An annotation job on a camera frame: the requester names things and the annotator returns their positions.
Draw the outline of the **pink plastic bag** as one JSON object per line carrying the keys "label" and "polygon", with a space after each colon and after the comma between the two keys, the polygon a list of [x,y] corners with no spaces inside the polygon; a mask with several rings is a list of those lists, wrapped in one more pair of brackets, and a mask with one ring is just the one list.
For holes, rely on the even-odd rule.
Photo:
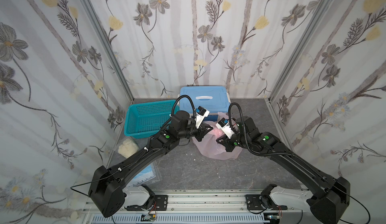
{"label": "pink plastic bag", "polygon": [[237,159],[242,152],[241,147],[235,147],[232,152],[226,152],[226,148],[216,142],[216,139],[225,135],[219,128],[216,127],[216,124],[222,118],[228,119],[227,113],[218,112],[218,115],[215,117],[214,121],[203,121],[203,123],[213,127],[213,130],[207,133],[203,137],[202,141],[198,141],[196,138],[193,138],[193,143],[196,145],[199,152],[205,157],[216,160]]}

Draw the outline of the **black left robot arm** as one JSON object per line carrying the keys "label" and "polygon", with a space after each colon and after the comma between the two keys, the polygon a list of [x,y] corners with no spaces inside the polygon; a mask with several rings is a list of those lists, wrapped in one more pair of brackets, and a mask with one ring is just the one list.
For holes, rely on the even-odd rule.
{"label": "black left robot arm", "polygon": [[160,130],[148,140],[147,145],[126,160],[110,168],[101,166],[94,172],[88,196],[106,218],[111,217],[124,205],[124,187],[143,169],[177,147],[181,139],[202,140],[213,127],[196,122],[186,111],[172,115]]}

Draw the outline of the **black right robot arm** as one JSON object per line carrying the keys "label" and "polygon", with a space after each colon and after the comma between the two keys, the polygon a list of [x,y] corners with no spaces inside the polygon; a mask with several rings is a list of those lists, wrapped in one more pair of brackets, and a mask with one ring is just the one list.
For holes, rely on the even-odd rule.
{"label": "black right robot arm", "polygon": [[260,194],[263,209],[285,205],[310,212],[324,224],[338,223],[350,204],[350,183],[346,179],[336,179],[312,166],[272,133],[260,132],[251,118],[239,119],[234,125],[222,118],[216,127],[223,132],[216,142],[226,151],[241,147],[255,156],[269,158],[306,186],[300,191],[270,184]]}

